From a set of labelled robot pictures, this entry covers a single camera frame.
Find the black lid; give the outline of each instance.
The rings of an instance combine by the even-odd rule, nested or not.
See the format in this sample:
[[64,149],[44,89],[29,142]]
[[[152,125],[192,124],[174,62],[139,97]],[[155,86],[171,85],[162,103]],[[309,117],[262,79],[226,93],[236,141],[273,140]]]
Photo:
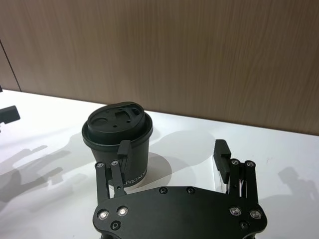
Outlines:
[[86,136],[104,145],[134,140],[144,133],[146,116],[143,107],[134,102],[108,105],[94,111],[86,122]]

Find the black coffee cup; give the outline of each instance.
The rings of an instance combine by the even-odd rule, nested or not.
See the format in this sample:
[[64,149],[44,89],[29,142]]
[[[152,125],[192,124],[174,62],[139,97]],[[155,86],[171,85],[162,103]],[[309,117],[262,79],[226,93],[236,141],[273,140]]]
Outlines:
[[95,160],[105,163],[107,168],[118,160],[119,148],[121,151],[130,145],[127,167],[122,172],[124,187],[133,186],[145,177],[152,132],[151,117],[134,102],[101,107],[91,113],[82,128],[84,143],[91,148]]

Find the wooden wall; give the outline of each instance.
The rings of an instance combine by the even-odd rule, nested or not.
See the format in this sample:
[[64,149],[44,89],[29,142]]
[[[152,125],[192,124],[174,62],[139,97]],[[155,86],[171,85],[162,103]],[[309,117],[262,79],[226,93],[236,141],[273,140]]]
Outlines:
[[0,0],[24,92],[319,134],[318,0]]
[[19,91],[18,84],[14,78],[5,53],[0,45],[0,85],[8,90]]

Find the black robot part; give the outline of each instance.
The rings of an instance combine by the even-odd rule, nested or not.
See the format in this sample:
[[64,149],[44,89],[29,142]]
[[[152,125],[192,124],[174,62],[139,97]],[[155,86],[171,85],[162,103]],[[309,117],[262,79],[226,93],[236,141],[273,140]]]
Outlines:
[[4,109],[0,109],[0,123],[11,123],[20,119],[19,112],[16,106],[10,106]]
[[[109,165],[97,162],[98,206],[93,225],[102,239],[253,239],[267,225],[258,204],[253,161],[231,159],[218,139],[214,160],[226,193],[196,187],[160,187],[127,195],[123,187],[123,150]],[[110,198],[109,181],[114,185]]]

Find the silver screw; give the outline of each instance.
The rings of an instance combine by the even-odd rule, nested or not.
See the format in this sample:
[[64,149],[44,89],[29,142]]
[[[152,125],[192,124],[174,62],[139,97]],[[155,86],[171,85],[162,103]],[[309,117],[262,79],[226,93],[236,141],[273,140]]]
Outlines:
[[260,212],[256,211],[256,210],[251,210],[250,211],[250,216],[254,219],[261,219],[261,214]]
[[104,219],[106,219],[106,218],[108,217],[108,215],[109,215],[109,212],[108,212],[108,211],[102,211],[102,212],[100,212],[100,214],[99,214],[99,219],[100,219],[100,220],[104,220]]
[[231,215],[234,215],[234,216],[239,216],[241,214],[240,209],[237,207],[231,207],[229,209],[229,211],[230,211]]
[[129,212],[129,209],[126,207],[121,207],[118,209],[118,215],[123,217]]
[[234,165],[238,165],[238,164],[239,164],[239,161],[238,161],[237,159],[233,159],[233,160],[231,161],[231,163],[234,164]]
[[253,162],[251,162],[251,161],[247,162],[246,164],[247,164],[247,166],[249,166],[249,167],[254,167],[254,166],[255,166],[255,164],[254,164]]
[[117,160],[114,160],[114,161],[111,162],[111,164],[112,164],[113,166],[117,165],[118,163],[119,163],[119,162],[118,162]]

